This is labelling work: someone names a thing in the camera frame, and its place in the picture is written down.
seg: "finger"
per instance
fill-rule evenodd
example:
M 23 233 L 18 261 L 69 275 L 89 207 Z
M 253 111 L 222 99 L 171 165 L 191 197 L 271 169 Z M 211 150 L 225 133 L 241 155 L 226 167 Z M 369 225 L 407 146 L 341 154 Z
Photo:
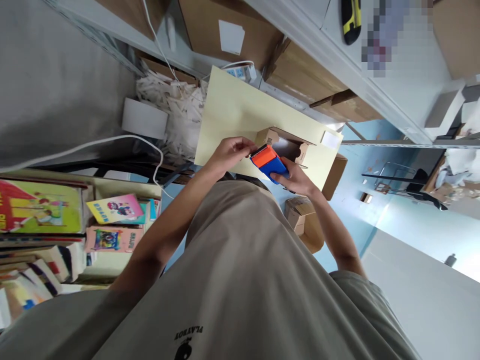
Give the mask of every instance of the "finger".
M 277 183 L 282 184 L 287 189 L 290 189 L 290 186 L 293 185 L 293 182 L 291 180 L 287 179 L 286 177 L 284 177 L 280 174 L 272 172 L 272 173 L 270 173 L 270 177 L 273 180 L 275 180 Z
M 246 137 L 243 136 L 237 136 L 237 137 L 227 137 L 224 139 L 227 141 L 232 147 L 238 147 L 239 145 L 244 145 L 244 146 L 253 146 L 255 143 L 247 139 Z
M 250 152 L 245 156 L 246 158 L 248 158 L 250 156 L 250 154 L 256 152 L 259 149 L 259 147 L 257 145 L 249 146 L 249 148 L 250 148 Z
M 297 166 L 296 163 L 294 163 L 292 160 L 290 159 L 287 159 L 285 156 L 282 156 L 280 158 L 281 162 L 283 163 L 283 165 L 285 165 L 285 167 L 287 168 L 288 171 L 292 170 L 295 166 Z

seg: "person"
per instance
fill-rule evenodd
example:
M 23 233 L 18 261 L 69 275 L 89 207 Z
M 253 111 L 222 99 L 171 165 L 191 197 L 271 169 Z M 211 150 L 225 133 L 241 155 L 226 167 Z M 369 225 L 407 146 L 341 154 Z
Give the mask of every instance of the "person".
M 312 202 L 328 274 L 274 197 L 220 181 L 257 147 L 224 139 L 143 236 L 109 290 L 58 296 L 0 336 L 1 359 L 418 359 L 322 192 L 291 161 L 272 174 Z M 162 276 L 186 236 L 183 255 Z

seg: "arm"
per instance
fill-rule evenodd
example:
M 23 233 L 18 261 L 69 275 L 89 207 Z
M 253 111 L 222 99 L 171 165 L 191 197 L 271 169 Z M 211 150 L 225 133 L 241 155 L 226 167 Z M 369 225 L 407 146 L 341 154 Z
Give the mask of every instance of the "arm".
M 287 179 L 278 174 L 270 176 L 288 190 L 304 195 L 311 201 L 325 236 L 326 245 L 333 255 L 338 269 L 348 270 L 366 278 L 367 275 L 352 237 L 322 192 L 305 175 L 300 166 L 285 157 L 282 157 L 281 161 L 288 169 L 290 177 Z
M 255 144 L 244 137 L 223 139 L 210 160 L 142 237 L 110 290 L 116 293 L 128 292 L 136 301 L 140 300 L 159 278 L 212 186 L 225 172 L 256 149 Z

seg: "power strip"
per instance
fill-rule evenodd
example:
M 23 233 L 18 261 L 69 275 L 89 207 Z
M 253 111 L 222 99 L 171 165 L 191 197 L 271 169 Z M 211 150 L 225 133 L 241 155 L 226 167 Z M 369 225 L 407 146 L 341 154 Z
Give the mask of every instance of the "power strip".
M 246 66 L 236 66 L 224 69 L 227 73 L 246 83 L 251 83 L 257 78 L 257 72 L 252 64 Z

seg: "beige t-shirt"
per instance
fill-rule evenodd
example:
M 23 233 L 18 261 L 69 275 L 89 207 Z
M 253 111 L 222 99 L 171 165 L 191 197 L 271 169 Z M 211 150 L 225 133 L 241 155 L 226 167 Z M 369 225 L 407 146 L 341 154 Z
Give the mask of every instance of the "beige t-shirt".
M 418 359 L 381 290 L 325 272 L 275 199 L 217 183 L 184 254 L 136 305 L 107 290 L 44 302 L 0 336 L 0 359 Z

